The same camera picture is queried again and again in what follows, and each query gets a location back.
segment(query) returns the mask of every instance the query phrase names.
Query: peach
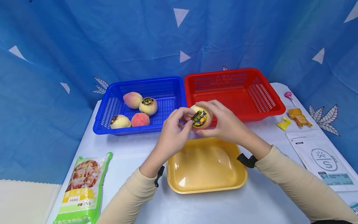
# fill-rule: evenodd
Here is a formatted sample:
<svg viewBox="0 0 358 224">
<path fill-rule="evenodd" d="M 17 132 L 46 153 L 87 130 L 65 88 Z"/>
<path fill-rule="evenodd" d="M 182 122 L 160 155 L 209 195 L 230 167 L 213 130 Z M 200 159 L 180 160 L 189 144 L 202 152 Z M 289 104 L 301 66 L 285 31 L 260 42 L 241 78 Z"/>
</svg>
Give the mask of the peach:
<svg viewBox="0 0 358 224">
<path fill-rule="evenodd" d="M 123 101 L 132 109 L 138 109 L 142 100 L 142 95 L 137 92 L 129 92 L 123 96 Z"/>
<path fill-rule="evenodd" d="M 132 117 L 131 123 L 132 123 L 132 127 L 149 125 L 150 123 L 149 116 L 144 113 L 136 113 Z"/>
<path fill-rule="evenodd" d="M 155 99 L 146 97 L 139 105 L 139 110 L 140 112 L 145 113 L 148 116 L 152 116 L 158 110 L 158 103 Z"/>
<path fill-rule="evenodd" d="M 195 111 L 195 115 L 192 117 L 192 131 L 197 132 L 202 129 L 207 129 L 210 126 L 211 121 L 213 120 L 213 114 L 207 109 L 199 107 L 197 105 L 191 106 L 190 109 Z"/>
<path fill-rule="evenodd" d="M 124 115 L 115 115 L 112 117 L 110 122 L 111 129 L 116 128 L 129 128 L 131 126 L 131 121 Z"/>
</svg>

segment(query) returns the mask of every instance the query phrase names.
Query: person's left hand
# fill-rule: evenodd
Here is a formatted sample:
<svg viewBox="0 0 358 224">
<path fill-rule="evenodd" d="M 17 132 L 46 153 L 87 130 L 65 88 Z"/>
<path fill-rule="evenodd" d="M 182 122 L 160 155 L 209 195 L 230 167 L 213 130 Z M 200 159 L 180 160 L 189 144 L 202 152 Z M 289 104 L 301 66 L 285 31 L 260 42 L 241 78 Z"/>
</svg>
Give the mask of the person's left hand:
<svg viewBox="0 0 358 224">
<path fill-rule="evenodd" d="M 195 111 L 192 109 L 180 107 L 174 110 L 164 121 L 155 148 L 139 168 L 144 176 L 155 177 L 161 166 L 183 148 L 193 126 L 191 118 L 194 115 Z"/>
<path fill-rule="evenodd" d="M 154 150 L 161 151 L 163 155 L 166 155 L 167 160 L 179 152 L 188 140 L 193 125 L 191 118 L 194 115 L 195 111 L 190 108 L 180 107 L 179 109 L 175 109 L 164 121 L 161 134 Z"/>
</svg>

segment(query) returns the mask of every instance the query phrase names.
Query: beige sleeve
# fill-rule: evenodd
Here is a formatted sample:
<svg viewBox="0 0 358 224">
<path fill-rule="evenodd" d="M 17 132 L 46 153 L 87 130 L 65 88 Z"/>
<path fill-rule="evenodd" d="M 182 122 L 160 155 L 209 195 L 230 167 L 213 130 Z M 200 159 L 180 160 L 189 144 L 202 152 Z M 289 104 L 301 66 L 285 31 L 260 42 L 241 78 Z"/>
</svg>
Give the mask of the beige sleeve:
<svg viewBox="0 0 358 224">
<path fill-rule="evenodd" d="M 141 206 L 154 197 L 155 178 L 141 174 L 139 168 L 127 179 L 106 206 L 96 224 L 132 224 Z"/>
<path fill-rule="evenodd" d="M 358 217 L 340 196 L 275 146 L 256 162 L 256 167 L 278 184 L 311 222 L 344 220 L 358 224 Z"/>
</svg>

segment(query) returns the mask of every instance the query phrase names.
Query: white triangle pattern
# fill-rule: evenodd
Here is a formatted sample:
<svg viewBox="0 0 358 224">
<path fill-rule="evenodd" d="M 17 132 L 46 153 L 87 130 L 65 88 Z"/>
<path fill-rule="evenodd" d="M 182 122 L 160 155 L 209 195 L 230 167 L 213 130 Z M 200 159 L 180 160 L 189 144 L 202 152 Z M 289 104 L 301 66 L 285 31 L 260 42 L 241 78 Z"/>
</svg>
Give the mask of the white triangle pattern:
<svg viewBox="0 0 358 224">
<path fill-rule="evenodd" d="M 176 9 L 176 8 L 174 8 L 176 24 L 178 25 L 178 27 L 180 26 L 180 24 L 182 24 L 185 16 L 187 16 L 187 14 L 188 14 L 188 12 L 189 12 L 188 9 Z"/>
<path fill-rule="evenodd" d="M 351 21 L 352 19 L 355 19 L 358 17 L 358 1 L 353 6 L 351 12 L 348 14 L 347 18 L 343 23 L 346 23 L 348 21 Z"/>
<path fill-rule="evenodd" d="M 66 92 L 69 94 L 69 86 L 67 85 L 67 83 L 63 83 L 63 82 L 60 82 L 60 84 L 63 86 L 63 88 L 66 90 Z"/>
<path fill-rule="evenodd" d="M 18 56 L 19 58 L 25 60 L 25 61 L 28 61 L 24 58 L 24 56 L 21 54 L 21 52 L 19 51 L 18 47 L 15 45 L 13 46 L 12 48 L 9 49 L 9 51 L 11 53 L 13 53 L 14 55 Z"/>
<path fill-rule="evenodd" d="M 324 58 L 324 48 L 322 48 L 322 50 L 320 50 L 313 58 L 312 60 L 322 64 L 323 63 L 323 58 Z"/>
<path fill-rule="evenodd" d="M 180 63 L 190 59 L 189 55 L 185 54 L 184 52 L 180 51 Z"/>
</svg>

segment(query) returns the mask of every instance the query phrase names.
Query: pink lollipop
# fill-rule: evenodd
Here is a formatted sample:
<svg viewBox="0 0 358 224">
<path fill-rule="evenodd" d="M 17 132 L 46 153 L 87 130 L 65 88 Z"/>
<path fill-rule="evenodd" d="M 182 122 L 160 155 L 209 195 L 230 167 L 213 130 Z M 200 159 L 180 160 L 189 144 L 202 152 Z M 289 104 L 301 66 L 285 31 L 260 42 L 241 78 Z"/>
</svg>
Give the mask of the pink lollipop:
<svg viewBox="0 0 358 224">
<path fill-rule="evenodd" d="M 292 99 L 292 93 L 291 93 L 291 92 L 285 92 L 284 96 L 285 96 L 287 99 L 289 99 L 289 100 L 293 103 L 294 106 L 296 106 L 296 105 L 295 105 L 295 102 L 294 102 L 293 99 Z"/>
</svg>

